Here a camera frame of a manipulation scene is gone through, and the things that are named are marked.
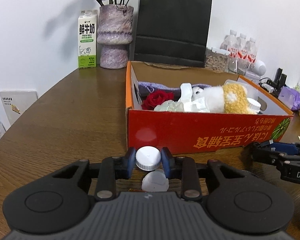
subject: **purple textured vase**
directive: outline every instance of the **purple textured vase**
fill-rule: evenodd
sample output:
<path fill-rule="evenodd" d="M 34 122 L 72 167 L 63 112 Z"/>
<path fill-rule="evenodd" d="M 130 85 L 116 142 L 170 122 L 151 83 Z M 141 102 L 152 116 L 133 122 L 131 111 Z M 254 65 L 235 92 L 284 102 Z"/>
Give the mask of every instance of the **purple textured vase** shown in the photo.
<path fill-rule="evenodd" d="M 104 45 L 132 42 L 133 7 L 108 4 L 100 6 L 98 43 Z"/>
<path fill-rule="evenodd" d="M 101 49 L 100 66 L 118 69 L 127 66 L 128 52 L 126 45 L 103 45 Z"/>
<path fill-rule="evenodd" d="M 100 7 L 98 38 L 103 44 L 100 66 L 118 69 L 127 66 L 127 44 L 132 42 L 133 7 L 108 4 Z"/>

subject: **wooden table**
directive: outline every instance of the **wooden table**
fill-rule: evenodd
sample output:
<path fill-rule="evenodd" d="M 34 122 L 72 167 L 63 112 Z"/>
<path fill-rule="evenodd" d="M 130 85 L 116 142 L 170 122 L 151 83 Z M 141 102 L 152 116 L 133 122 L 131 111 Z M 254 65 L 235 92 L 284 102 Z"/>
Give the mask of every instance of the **wooden table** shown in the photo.
<path fill-rule="evenodd" d="M 98 162 L 125 153 L 125 71 L 73 71 L 40 97 L 0 140 L 0 238 L 9 232 L 2 201 L 15 188 L 77 159 Z M 296 115 L 282 141 L 297 142 L 298 135 L 300 118 Z M 242 148 L 190 156 L 203 163 L 219 159 L 286 190 L 295 201 L 288 233 L 300 239 L 300 185 L 280 180 L 274 166 L 252 163 Z M 140 189 L 144 175 L 135 169 L 132 179 L 117 181 L 118 191 Z M 169 190 L 179 191 L 180 181 L 170 181 Z M 207 193 L 204 179 L 202 190 Z"/>

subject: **plush toy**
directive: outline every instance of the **plush toy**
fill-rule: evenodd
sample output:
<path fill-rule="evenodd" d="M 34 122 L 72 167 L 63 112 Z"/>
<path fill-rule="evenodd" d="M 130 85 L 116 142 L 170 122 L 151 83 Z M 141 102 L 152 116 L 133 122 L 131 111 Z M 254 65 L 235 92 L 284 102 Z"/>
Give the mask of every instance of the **plush toy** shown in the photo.
<path fill-rule="evenodd" d="M 205 89 L 194 87 L 192 101 L 201 97 L 211 113 L 256 114 L 248 107 L 247 89 L 237 83 Z"/>

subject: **milk carton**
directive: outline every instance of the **milk carton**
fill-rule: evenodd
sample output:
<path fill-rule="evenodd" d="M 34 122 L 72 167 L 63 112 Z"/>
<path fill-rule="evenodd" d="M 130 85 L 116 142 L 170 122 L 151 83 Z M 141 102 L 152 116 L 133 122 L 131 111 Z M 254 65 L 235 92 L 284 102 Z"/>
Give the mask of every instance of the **milk carton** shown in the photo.
<path fill-rule="evenodd" d="M 97 66 L 97 10 L 81 11 L 78 18 L 78 64 Z"/>

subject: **black paper bag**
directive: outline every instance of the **black paper bag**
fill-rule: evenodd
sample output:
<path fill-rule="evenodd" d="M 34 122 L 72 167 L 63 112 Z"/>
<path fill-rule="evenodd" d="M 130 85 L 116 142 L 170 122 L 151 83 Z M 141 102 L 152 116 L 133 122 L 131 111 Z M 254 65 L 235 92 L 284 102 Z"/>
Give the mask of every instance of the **black paper bag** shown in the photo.
<path fill-rule="evenodd" d="M 212 0 L 140 0 L 134 60 L 203 67 Z"/>

